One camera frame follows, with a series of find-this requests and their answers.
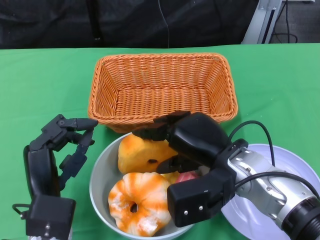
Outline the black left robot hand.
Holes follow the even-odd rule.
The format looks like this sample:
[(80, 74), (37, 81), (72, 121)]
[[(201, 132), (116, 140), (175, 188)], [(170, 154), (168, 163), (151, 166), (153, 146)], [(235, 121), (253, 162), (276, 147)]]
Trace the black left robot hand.
[[(23, 159), (27, 186), (32, 197), (61, 196), (66, 182), (76, 177), (87, 161), (86, 153), (95, 143), (93, 132), (97, 125), (95, 119), (67, 119), (59, 114), (41, 129), (36, 139), (25, 146)], [(54, 152), (59, 152), (68, 143), (77, 145), (76, 150), (57, 166)]]

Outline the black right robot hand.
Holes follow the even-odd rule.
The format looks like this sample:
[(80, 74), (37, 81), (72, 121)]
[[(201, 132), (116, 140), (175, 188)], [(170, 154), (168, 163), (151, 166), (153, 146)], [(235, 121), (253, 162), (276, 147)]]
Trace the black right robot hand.
[(168, 142), (176, 156), (169, 157), (156, 168), (159, 174), (185, 173), (199, 166), (212, 167), (218, 155), (232, 145), (222, 127), (210, 116), (178, 110), (157, 117), (153, 123), (132, 133), (144, 140)]

